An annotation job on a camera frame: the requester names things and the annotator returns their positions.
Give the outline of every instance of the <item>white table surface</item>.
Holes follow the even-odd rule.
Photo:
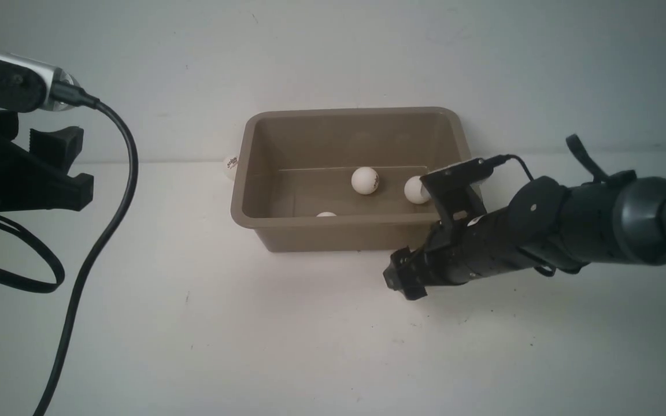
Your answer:
[[[605,154],[666,176],[666,153]],[[579,184],[569,155],[526,157]],[[61,257],[51,295],[0,286],[0,414],[30,414],[74,275],[116,208],[127,167],[82,213],[17,213]],[[525,181],[483,185],[496,209]],[[49,414],[666,414],[666,267],[590,265],[389,291],[387,252],[272,254],[229,214],[217,163],[145,164],[132,210],[87,282]],[[0,233],[0,266],[48,276]]]

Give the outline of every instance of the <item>wire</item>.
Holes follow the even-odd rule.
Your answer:
[[[73,324],[76,321],[76,311],[79,309],[79,301],[82,298],[82,292],[84,292],[84,285],[87,282],[87,277],[89,276],[89,272],[91,271],[92,266],[94,266],[94,262],[99,256],[99,253],[101,253],[102,249],[106,246],[109,239],[114,234],[114,230],[116,230],[122,222],[122,219],[125,218],[125,214],[127,213],[128,208],[130,208],[130,203],[132,203],[132,197],[135,195],[135,188],[138,186],[138,149],[130,129],[125,122],[122,121],[122,118],[120,118],[120,116],[118,116],[117,113],[105,103],[101,103],[97,100],[93,105],[90,105],[90,103],[84,103],[84,105],[90,106],[108,116],[122,133],[122,137],[125,139],[125,144],[127,145],[129,162],[127,187],[125,188],[122,201],[120,202],[116,213],[114,213],[112,220],[109,221],[109,224],[94,243],[92,250],[90,250],[82,264],[82,268],[79,269],[79,274],[76,276],[76,282],[74,282],[71,299],[68,303],[68,310],[66,311],[63,331],[61,332],[61,340],[58,343],[58,350],[55,351],[53,369],[50,372],[50,377],[45,385],[45,390],[40,398],[38,407],[35,409],[34,416],[43,416],[48,409],[48,405],[50,405],[50,401],[53,399],[53,393],[56,391],[56,385],[58,385],[58,380],[61,378],[61,371],[63,371],[63,365],[66,361],[66,353],[68,352],[68,346],[71,343]]]
[[[521,159],[519,156],[516,155],[505,155],[508,159],[513,159],[515,161],[518,161],[520,163],[521,168],[523,168],[523,171],[526,173],[526,176],[528,176],[529,181],[533,181],[534,176],[531,174],[531,171],[528,170],[528,166],[526,166],[526,163]]]
[[[0,230],[14,235],[35,250],[35,252],[45,260],[47,265],[53,271],[53,276],[55,276],[55,283],[48,283],[44,281],[35,281],[34,279],[21,276],[20,274],[0,269],[0,284],[32,293],[50,293],[61,286],[65,279],[66,271],[64,271],[61,261],[58,260],[52,251],[50,251],[50,248],[31,232],[27,231],[23,226],[3,216],[0,216]]]

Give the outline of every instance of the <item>brown plastic bin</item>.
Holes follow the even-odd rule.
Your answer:
[[[246,124],[231,214],[270,252],[417,247],[438,215],[405,199],[405,182],[470,158],[445,108],[261,113]],[[380,175],[372,195],[351,187],[360,166]]]

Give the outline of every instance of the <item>ping pong ball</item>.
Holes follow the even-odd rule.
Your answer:
[[[359,168],[351,176],[351,186],[361,195],[369,195],[379,186],[379,175],[372,168]]]
[[[431,199],[426,187],[423,187],[423,183],[420,182],[420,176],[413,176],[405,182],[405,198],[418,205]]]

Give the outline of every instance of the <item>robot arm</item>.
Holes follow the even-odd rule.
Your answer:
[[[551,276],[556,269],[578,273],[592,262],[666,264],[666,179],[638,179],[634,171],[608,176],[576,135],[567,143],[594,181],[570,188],[529,174],[507,207],[488,214],[469,185],[515,156],[473,159],[423,176],[441,221],[418,250],[392,254],[387,286],[415,300],[427,286],[531,267]],[[465,218],[454,219],[459,213]]]

